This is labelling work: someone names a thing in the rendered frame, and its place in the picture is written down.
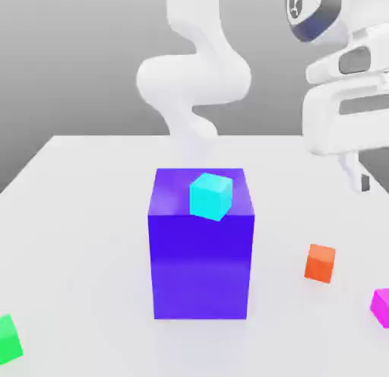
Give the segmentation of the small magenta cube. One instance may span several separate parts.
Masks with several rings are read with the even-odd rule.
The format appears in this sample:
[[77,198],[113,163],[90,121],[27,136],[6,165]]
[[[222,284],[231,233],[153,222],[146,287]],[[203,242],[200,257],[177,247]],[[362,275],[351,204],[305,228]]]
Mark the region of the small magenta cube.
[[389,288],[374,291],[370,310],[383,328],[389,328]]

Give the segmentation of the large blue box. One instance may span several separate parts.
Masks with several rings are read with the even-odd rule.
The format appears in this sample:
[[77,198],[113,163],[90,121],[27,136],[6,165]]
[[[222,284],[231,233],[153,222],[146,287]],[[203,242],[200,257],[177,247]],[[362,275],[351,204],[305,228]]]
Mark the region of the large blue box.
[[232,207],[215,221],[189,210],[189,186],[204,172],[156,171],[147,214],[156,319],[247,316],[255,212],[245,173],[210,170],[232,180]]

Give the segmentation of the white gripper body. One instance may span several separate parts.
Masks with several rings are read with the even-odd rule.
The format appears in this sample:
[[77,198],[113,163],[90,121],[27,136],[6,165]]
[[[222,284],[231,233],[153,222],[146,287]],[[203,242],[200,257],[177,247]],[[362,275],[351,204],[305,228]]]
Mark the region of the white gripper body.
[[302,135],[320,156],[389,146],[389,108],[340,114],[344,100],[389,95],[389,76],[366,74],[313,87],[302,105]]

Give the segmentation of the small green cube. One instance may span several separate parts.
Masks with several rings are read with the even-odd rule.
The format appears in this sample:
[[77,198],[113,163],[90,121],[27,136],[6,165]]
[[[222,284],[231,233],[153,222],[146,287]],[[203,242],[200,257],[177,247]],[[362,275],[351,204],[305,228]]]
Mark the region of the small green cube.
[[0,365],[23,355],[17,329],[9,314],[0,317]]

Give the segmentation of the small cyan cube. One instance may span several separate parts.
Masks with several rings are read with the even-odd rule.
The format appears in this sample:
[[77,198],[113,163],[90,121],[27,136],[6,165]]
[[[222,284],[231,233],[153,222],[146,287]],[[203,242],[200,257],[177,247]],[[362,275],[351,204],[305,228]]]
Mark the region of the small cyan cube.
[[229,177],[202,173],[189,186],[189,213],[221,221],[232,207],[232,186]]

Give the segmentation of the small orange cube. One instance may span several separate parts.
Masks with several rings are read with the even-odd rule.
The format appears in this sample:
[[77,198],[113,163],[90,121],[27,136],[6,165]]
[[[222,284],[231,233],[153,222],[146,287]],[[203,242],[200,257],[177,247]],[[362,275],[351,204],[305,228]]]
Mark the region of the small orange cube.
[[335,255],[334,248],[311,244],[305,265],[305,278],[329,284],[334,269]]

